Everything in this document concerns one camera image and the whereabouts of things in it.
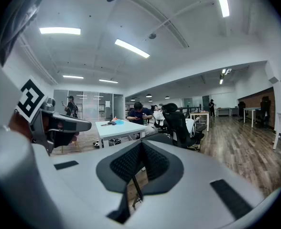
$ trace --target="glass wall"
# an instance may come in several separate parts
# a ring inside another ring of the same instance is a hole
[[[93,125],[97,121],[109,121],[113,119],[113,94],[83,91],[54,90],[55,111],[66,114],[62,101],[68,103],[68,96],[74,97],[78,107],[78,118],[90,121]],[[124,119],[123,95],[116,95],[117,118]]]
[[[99,120],[113,119],[113,94],[99,93]]]
[[[74,103],[78,107],[78,118],[83,119],[83,98],[86,96],[83,96],[82,91],[68,91],[68,96],[74,97]]]
[[[63,114],[63,115],[66,114],[64,107],[62,105],[62,102],[65,105],[67,105],[67,97],[68,97],[67,90],[54,90],[54,100],[55,100],[54,110],[56,112]]]

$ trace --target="chair back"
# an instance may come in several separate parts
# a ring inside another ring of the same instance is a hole
[[[188,147],[191,145],[192,141],[190,139],[190,134],[188,133],[186,127],[186,120],[183,113],[176,112],[178,109],[175,104],[166,104],[163,106],[163,115],[167,121],[169,127],[177,136],[177,146]]]

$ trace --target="glass door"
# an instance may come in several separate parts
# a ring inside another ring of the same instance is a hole
[[[99,121],[99,93],[84,92],[83,118],[93,125]]]
[[[83,119],[83,98],[86,96],[82,91],[68,91],[68,96],[74,97],[74,103],[78,107],[78,119]]]
[[[113,119],[113,94],[99,93],[99,121]]]

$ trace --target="office chair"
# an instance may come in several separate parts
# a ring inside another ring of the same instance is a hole
[[[173,145],[200,152],[201,139],[204,137],[202,131],[206,129],[206,125],[196,129],[194,124],[192,133],[189,134],[186,127],[185,116],[183,113],[176,112],[177,109],[178,107],[175,104],[166,104],[163,106],[163,115],[171,129],[170,135],[173,140]]]
[[[268,96],[264,96],[260,102],[260,115],[259,118],[261,120],[260,124],[258,125],[259,128],[264,127],[267,128],[269,118],[270,118],[270,105],[271,100],[269,100]]]
[[[239,115],[240,117],[244,117],[244,108],[245,108],[245,107],[246,107],[245,102],[243,102],[243,101],[239,102],[239,104],[238,104],[238,115]]]

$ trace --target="white table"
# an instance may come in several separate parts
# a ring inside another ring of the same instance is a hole
[[[277,113],[278,114],[278,120],[279,120],[279,126],[278,126],[278,130],[276,132],[276,136],[275,136],[275,140],[274,140],[274,145],[273,145],[273,149],[276,149],[276,145],[278,143],[279,140],[279,135],[280,135],[280,126],[281,126],[281,113]]]
[[[219,110],[220,109],[228,109],[228,116],[231,116],[231,108],[219,108],[219,109],[217,109],[217,117],[219,117]]]
[[[104,147],[109,147],[108,141],[113,138],[121,139],[124,136],[129,136],[129,139],[131,139],[130,135],[136,133],[140,133],[140,137],[145,136],[145,125],[140,125],[129,121],[123,122],[124,123],[121,125],[105,125],[108,123],[108,121],[96,122],[98,130],[99,148],[102,148],[101,140],[103,140]]]
[[[207,125],[207,128],[206,130],[208,131],[208,127],[209,127],[209,112],[206,111],[206,112],[200,112],[200,113],[190,113],[190,118],[192,119],[192,116],[193,115],[206,115],[206,125]]]
[[[254,111],[260,110],[260,107],[254,107],[254,108],[244,108],[244,123],[246,122],[246,110],[252,111],[252,124],[251,128],[253,128],[253,122],[254,122]]]

